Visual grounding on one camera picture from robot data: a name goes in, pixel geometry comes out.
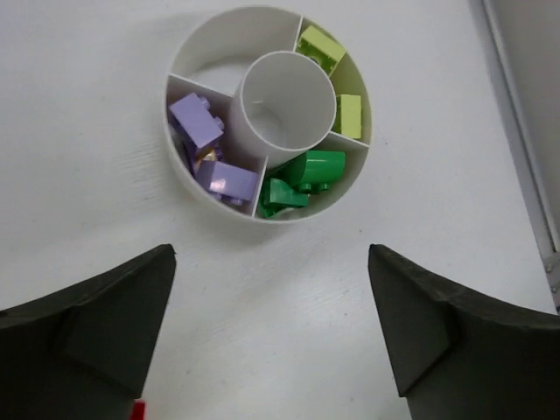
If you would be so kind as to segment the lilac square lego brick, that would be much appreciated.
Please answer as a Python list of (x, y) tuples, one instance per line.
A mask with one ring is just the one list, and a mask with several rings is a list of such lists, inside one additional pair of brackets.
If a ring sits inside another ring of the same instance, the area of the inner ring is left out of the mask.
[(197, 182), (217, 200), (240, 206), (256, 193), (258, 175), (221, 161), (202, 161), (196, 171)]
[(204, 96), (190, 93), (168, 107), (172, 120), (186, 134), (194, 151), (213, 148), (224, 134), (223, 121), (211, 114)]

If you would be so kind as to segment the purple curved decorated lego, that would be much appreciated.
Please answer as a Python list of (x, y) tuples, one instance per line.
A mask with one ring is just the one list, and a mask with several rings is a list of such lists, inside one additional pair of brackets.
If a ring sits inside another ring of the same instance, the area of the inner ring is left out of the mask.
[(182, 149), (185, 153), (185, 166), (193, 176), (196, 175), (203, 161), (222, 161), (224, 158), (219, 145), (207, 151), (202, 151), (200, 155), (195, 153), (194, 145), (190, 141), (184, 141), (182, 143)]

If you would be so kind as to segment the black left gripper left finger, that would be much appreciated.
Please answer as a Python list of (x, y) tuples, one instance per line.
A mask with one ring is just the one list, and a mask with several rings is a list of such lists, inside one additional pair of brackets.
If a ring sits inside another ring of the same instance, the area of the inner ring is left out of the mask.
[(159, 245), (1, 312), (3, 419), (127, 419), (140, 399), (176, 271)]

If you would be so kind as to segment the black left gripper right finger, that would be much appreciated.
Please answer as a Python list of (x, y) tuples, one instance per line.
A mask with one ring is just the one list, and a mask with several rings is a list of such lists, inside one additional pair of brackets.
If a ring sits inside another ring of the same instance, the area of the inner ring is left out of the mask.
[(557, 419), (559, 317), (489, 297), (381, 244), (368, 273), (414, 419)]

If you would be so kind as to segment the green 2x2 lego brick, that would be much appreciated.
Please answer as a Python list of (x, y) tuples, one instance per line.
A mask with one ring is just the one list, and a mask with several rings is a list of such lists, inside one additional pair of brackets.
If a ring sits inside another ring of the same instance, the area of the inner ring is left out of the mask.
[(343, 151), (308, 150), (279, 169), (277, 176), (299, 193), (318, 194), (341, 179), (345, 166)]

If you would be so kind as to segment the pale yellow-green lego brick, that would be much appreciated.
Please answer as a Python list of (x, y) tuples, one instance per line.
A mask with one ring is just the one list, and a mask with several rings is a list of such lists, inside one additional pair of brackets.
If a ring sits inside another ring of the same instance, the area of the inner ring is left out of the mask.
[(301, 32), (297, 40), (296, 52), (313, 60), (328, 77), (331, 77), (347, 50), (320, 29), (310, 25)]

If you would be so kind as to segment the red curved lego piece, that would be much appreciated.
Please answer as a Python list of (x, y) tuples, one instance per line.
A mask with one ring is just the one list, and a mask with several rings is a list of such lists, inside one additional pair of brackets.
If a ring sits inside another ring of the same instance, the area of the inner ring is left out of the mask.
[(143, 399), (136, 399), (132, 406), (129, 420), (144, 420), (146, 404)]

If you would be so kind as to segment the pale green 2x2 lego plate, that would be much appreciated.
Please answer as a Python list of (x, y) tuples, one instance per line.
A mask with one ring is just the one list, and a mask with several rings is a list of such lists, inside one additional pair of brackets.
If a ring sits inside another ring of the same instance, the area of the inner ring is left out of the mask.
[(337, 112), (332, 130), (354, 140), (362, 135), (362, 100), (357, 94), (336, 96)]

